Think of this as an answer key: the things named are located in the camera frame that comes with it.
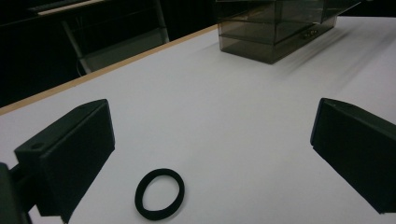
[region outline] transparent container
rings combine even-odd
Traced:
[[[217,0],[220,49],[274,63],[332,29],[359,0]]]

